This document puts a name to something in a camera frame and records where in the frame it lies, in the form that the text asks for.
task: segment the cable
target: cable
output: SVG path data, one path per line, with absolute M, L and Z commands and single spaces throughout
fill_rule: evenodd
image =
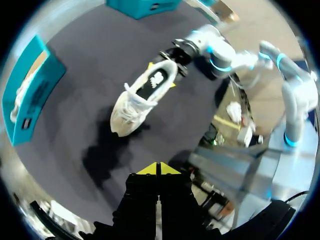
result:
M 255 77 L 255 79 L 247 85 L 237 83 L 231 75 L 229 75 L 229 77 L 239 89 L 248 90 L 248 89 L 253 88 L 259 82 L 260 77 L 261 77 L 261 73 L 262 73 L 262 68 L 260 69 L 260 71 L 257 74 L 257 76 Z
M 301 195 L 305 195 L 308 194 L 309 191 L 302 191 L 297 193 L 296 195 L 293 195 L 292 197 L 290 197 L 287 201 L 285 201 L 285 203 L 287 204 L 288 202 L 291 202 L 293 199 L 296 199 L 297 197 L 301 196 Z

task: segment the white cloth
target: white cloth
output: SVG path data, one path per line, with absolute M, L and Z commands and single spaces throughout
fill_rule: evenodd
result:
M 226 112 L 234 123 L 241 122 L 241 105 L 238 102 L 230 102 L 226 107 Z

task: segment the dark gray table surface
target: dark gray table surface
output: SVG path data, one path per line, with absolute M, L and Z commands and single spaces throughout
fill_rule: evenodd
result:
M 110 114 L 124 83 L 131 85 L 172 40 L 206 23 L 185 3 L 141 20 L 101 5 L 48 43 L 67 72 L 31 142 L 16 149 L 49 195 L 79 217 L 111 224 L 129 173 L 197 146 L 217 109 L 222 81 L 209 80 L 193 64 L 132 135 L 112 134 Z

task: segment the black cable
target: black cable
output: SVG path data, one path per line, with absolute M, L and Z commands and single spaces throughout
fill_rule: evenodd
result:
M 296 195 L 293 195 L 292 197 L 290 197 L 287 201 L 285 201 L 285 203 L 287 204 L 288 202 L 292 201 L 293 199 L 296 199 L 297 197 L 304 195 L 304 194 L 308 194 L 309 191 L 302 191 L 297 193 Z

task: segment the yellow marker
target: yellow marker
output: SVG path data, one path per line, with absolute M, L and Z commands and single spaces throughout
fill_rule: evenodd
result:
M 168 166 L 164 162 L 160 162 L 161 166 L 161 174 L 181 174 L 177 170 L 173 169 L 172 167 Z M 137 172 L 136 174 L 139 175 L 146 175 L 146 174 L 151 174 L 151 175 L 157 175 L 157 163 L 154 162 L 151 165 L 147 166 L 146 168 L 142 169 L 141 171 Z
M 148 65 L 148 68 L 147 68 L 147 69 L 151 68 L 153 65 L 154 65 L 153 62 L 149 62 L 149 65 Z
M 157 163 L 154 162 L 151 165 L 147 166 L 146 168 L 142 169 L 141 171 L 137 172 L 136 174 L 145 175 L 157 175 Z
M 151 68 L 153 65 L 154 65 L 153 62 L 149 62 L 149 65 L 148 65 L 148 68 L 147 68 L 147 69 Z M 175 86 L 176 86 L 176 85 L 175 85 L 174 83 L 172 83 L 171 86 L 170 86 L 170 88 L 173 88 L 173 87 L 175 87 Z
M 161 175 L 165 174 L 181 174 L 177 170 L 173 169 L 172 167 L 168 166 L 164 162 L 160 162 L 161 164 Z

